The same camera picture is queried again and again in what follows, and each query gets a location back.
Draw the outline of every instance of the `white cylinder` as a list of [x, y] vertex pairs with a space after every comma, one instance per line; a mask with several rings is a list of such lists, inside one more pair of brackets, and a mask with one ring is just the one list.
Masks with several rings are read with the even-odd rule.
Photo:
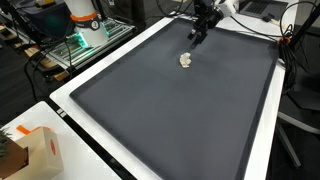
[[65, 0], [76, 24], [75, 31], [80, 33], [87, 47], [97, 47], [108, 42], [108, 32], [97, 16], [91, 0]]

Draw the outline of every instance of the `gray mat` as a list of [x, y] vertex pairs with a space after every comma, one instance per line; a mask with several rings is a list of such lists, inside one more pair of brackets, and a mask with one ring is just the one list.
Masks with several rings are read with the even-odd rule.
[[163, 179], [242, 179], [277, 49], [217, 28], [183, 69], [191, 28], [174, 20], [70, 96]]

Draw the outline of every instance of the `small white object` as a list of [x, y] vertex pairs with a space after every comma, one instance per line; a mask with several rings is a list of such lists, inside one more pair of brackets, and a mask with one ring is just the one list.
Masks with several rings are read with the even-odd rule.
[[191, 56], [190, 53], [184, 53], [180, 56], [180, 64], [183, 68], [190, 67], [190, 64], [191, 64], [190, 56]]

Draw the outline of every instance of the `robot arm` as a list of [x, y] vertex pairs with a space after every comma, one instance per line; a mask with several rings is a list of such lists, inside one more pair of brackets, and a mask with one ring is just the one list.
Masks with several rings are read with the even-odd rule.
[[233, 4], [235, 4], [235, 0], [222, 0], [218, 5], [212, 8], [212, 3], [209, 4], [207, 0], [195, 1], [195, 12], [200, 15], [200, 17], [193, 24], [193, 29], [188, 35], [188, 39], [190, 40], [196, 37], [190, 46], [190, 50], [204, 41], [207, 37], [208, 29], [213, 29], [222, 19], [236, 13]]

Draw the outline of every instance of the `white table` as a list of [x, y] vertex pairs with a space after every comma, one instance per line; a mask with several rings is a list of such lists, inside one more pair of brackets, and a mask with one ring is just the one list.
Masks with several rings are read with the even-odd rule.
[[46, 126], [57, 134], [64, 171], [52, 180], [121, 180], [45, 102], [39, 102], [4, 126], [13, 140], [24, 136], [16, 130], [19, 125], [29, 130]]
[[[295, 3], [297, 0], [291, 0], [289, 4]], [[297, 7], [293, 7], [287, 11], [284, 16], [283, 24], [294, 24]], [[257, 31], [280, 35], [279, 27], [265, 23], [262, 20], [236, 14], [234, 17], [243, 24]], [[73, 118], [82, 128], [84, 128], [100, 145], [108, 151], [117, 161], [119, 161], [130, 173], [137, 179], [160, 179], [151, 169], [143, 164], [137, 157], [129, 152], [120, 144], [111, 134], [95, 122], [88, 114], [86, 114], [70, 97], [69, 94], [78, 88], [81, 84], [88, 81], [97, 73], [108, 67], [114, 61], [118, 60], [124, 54], [132, 50], [134, 47], [142, 43], [148, 37], [159, 31], [161, 28], [170, 23], [172, 19], [164, 18], [145, 32], [132, 39], [109, 56], [105, 57], [97, 64], [77, 76], [75, 79], [55, 91], [50, 98], [56, 102], [71, 118]], [[231, 18], [226, 18], [218, 24], [218, 27], [247, 31], [240, 25], [236, 24]], [[265, 101], [264, 109], [258, 125], [257, 133], [251, 150], [250, 159], [245, 174], [246, 180], [265, 179], [268, 161], [271, 151], [272, 139], [275, 129], [277, 112], [280, 102], [282, 84], [284, 80], [284, 69], [277, 65], [273, 74], [273, 78], [269, 87], [269, 92]]]

